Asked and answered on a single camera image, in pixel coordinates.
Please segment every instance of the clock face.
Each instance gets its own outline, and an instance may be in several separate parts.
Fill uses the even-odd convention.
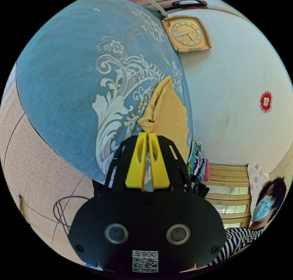
[[[196,46],[202,41],[200,28],[188,21],[178,21],[173,24],[171,33],[176,41],[185,46]]]

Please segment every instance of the black and white striped shirt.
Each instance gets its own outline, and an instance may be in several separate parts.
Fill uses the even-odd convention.
[[[263,233],[263,228],[249,230],[245,227],[230,227],[226,230],[227,241],[217,257],[207,266],[222,262],[245,246],[252,244]]]

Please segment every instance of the woman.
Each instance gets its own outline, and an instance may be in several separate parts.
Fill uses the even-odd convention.
[[[264,231],[266,224],[274,218],[286,194],[284,177],[268,181],[261,190],[252,214],[249,228],[231,227],[226,229],[227,241],[218,256],[208,266],[221,262],[245,246],[252,244]]]

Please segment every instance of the pink cloth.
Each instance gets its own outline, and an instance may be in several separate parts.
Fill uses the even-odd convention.
[[[263,185],[267,182],[267,178],[262,172],[260,166],[255,163],[249,163],[247,166],[247,173],[249,177],[250,184],[250,194],[251,194],[251,205],[250,205],[250,213],[254,211],[256,206],[257,199],[259,197],[259,193],[263,188]]]
[[[210,162],[207,159],[207,165],[205,167],[205,174],[204,174],[204,183],[210,180],[210,178],[211,178]]]

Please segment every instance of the blue bedspread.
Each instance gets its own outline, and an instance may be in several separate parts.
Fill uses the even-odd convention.
[[[191,106],[179,57],[159,16],[144,7],[78,0],[34,35],[16,66],[31,124],[58,155],[101,183],[119,144],[141,131],[137,121],[168,75],[187,108],[189,146]]]

